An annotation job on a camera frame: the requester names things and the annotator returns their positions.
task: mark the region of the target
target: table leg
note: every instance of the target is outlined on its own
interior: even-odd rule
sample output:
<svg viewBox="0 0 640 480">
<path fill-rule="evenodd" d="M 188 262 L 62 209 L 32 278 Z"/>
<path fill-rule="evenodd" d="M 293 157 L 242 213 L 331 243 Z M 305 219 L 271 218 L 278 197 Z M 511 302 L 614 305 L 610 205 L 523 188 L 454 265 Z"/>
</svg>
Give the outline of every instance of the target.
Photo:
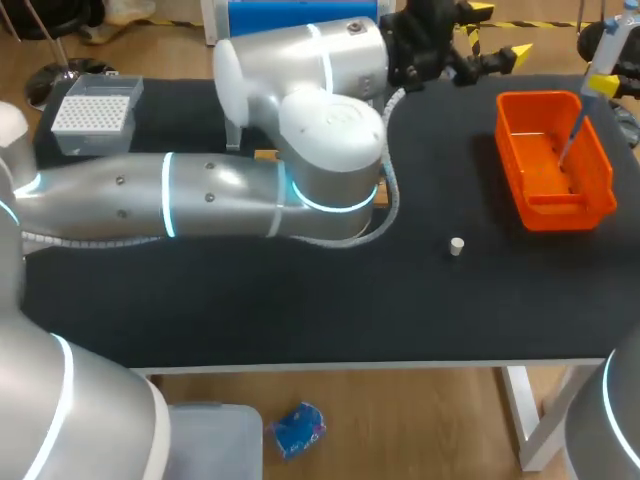
<svg viewBox="0 0 640 480">
<path fill-rule="evenodd" d="M 212 47 L 218 40 L 213 0 L 200 0 L 200 8 L 202 8 L 202 20 L 204 21 L 205 42 Z"/>
<path fill-rule="evenodd" d="M 570 369 L 547 402 L 540 418 L 526 367 L 502 367 L 509 406 L 515 423 L 522 470 L 539 472 L 564 445 L 564 419 L 574 395 L 596 365 Z"/>
</svg>

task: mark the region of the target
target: black tabletop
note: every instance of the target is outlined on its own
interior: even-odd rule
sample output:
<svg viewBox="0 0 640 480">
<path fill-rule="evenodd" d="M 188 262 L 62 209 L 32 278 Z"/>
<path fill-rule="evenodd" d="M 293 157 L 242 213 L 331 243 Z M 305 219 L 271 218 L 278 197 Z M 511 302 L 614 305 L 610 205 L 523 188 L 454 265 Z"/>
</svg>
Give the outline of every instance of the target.
<svg viewBox="0 0 640 480">
<path fill-rule="evenodd" d="M 290 239 L 173 239 L 28 257 L 24 311 L 128 367 L 604 357 L 640 311 L 640 171 L 604 102 L 592 122 L 614 168 L 616 213 L 595 231 L 521 226 L 493 139 L 496 95 L 576 90 L 580 78 L 432 82 L 393 115 L 402 194 L 394 226 L 355 249 Z M 45 112 L 41 167 L 60 155 Z M 146 80 L 132 149 L 222 152 L 208 81 Z M 245 147 L 266 147 L 259 132 Z M 462 255 L 447 255 L 460 236 Z"/>
</svg>

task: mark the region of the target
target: plastic bin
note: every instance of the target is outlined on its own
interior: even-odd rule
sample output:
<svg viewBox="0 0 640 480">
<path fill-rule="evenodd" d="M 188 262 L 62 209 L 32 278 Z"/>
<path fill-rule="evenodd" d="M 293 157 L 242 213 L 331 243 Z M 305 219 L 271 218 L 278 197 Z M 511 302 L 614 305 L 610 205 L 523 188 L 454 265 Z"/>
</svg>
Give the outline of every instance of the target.
<svg viewBox="0 0 640 480">
<path fill-rule="evenodd" d="M 163 480 L 262 480 L 262 418 L 253 408 L 176 405 L 169 416 Z"/>
<path fill-rule="evenodd" d="M 520 218 L 532 231 L 591 230 L 616 209 L 609 159 L 589 119 L 559 156 L 580 113 L 565 91 L 498 96 L 496 143 Z"/>
<path fill-rule="evenodd" d="M 142 77 L 82 75 L 62 100 L 51 127 L 65 155 L 116 155 L 131 146 L 132 113 Z"/>
</svg>

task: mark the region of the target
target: white table frame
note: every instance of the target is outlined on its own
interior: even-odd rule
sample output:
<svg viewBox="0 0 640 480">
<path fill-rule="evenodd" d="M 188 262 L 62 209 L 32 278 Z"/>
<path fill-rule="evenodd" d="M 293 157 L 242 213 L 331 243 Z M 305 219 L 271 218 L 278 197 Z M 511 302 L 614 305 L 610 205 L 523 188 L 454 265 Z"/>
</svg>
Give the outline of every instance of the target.
<svg viewBox="0 0 640 480">
<path fill-rule="evenodd" d="M 138 368 L 145 375 L 190 373 L 286 372 L 319 370 L 370 370 L 408 368 L 500 368 L 505 382 L 512 421 L 518 436 L 519 461 L 525 472 L 540 472 L 564 446 L 564 421 L 571 400 L 603 358 L 533 361 L 460 361 L 460 362 L 351 362 L 294 363 L 264 365 L 224 365 L 204 367 Z M 538 409 L 526 367 L 567 366 L 560 384 L 543 402 L 544 415 Z"/>
</svg>

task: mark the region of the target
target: orange basket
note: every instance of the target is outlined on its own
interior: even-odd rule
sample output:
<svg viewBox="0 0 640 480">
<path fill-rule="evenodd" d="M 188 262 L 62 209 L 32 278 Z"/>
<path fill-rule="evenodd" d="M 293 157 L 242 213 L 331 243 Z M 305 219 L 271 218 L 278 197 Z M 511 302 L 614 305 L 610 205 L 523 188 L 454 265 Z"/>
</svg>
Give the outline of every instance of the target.
<svg viewBox="0 0 640 480">
<path fill-rule="evenodd" d="M 558 163 L 580 113 L 577 95 L 507 92 L 497 104 L 496 143 L 527 229 L 591 230 L 615 211 L 611 165 L 588 118 Z"/>
</svg>

